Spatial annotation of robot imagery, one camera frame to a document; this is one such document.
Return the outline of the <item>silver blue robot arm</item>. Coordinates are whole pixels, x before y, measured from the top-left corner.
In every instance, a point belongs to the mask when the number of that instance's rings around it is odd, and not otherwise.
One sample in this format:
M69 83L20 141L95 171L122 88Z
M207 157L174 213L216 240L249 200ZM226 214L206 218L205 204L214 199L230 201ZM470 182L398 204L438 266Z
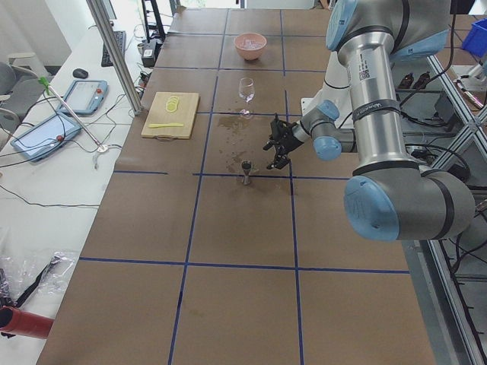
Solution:
M294 123L274 119L266 147L275 150L271 168L313 142L321 160L343 152L359 165L345 186L346 216L369 240L441 240L467 229L475 214L470 190L443 170L422 168L406 151L401 110L391 63L432 56L448 36L449 1L337 1L326 31L351 101L350 129L323 91Z

